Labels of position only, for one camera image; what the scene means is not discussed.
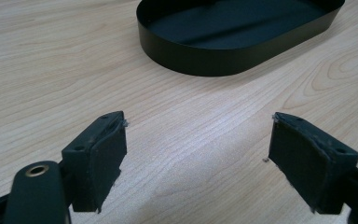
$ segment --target wood grain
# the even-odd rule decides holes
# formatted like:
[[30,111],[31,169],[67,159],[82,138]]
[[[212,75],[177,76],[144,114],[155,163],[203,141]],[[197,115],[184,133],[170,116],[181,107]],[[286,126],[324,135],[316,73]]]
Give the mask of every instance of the wood grain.
[[358,0],[325,33],[231,77],[192,77],[142,51],[139,1],[0,1],[0,196],[123,110],[128,156],[101,214],[74,223],[346,223],[314,215],[273,162],[275,111],[358,150]]

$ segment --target oval tray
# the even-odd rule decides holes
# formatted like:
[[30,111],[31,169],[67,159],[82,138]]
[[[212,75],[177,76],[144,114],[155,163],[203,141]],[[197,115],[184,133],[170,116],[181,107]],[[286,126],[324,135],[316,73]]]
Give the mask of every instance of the oval tray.
[[141,46],[155,62],[195,76],[252,68],[325,31],[344,0],[143,0]]

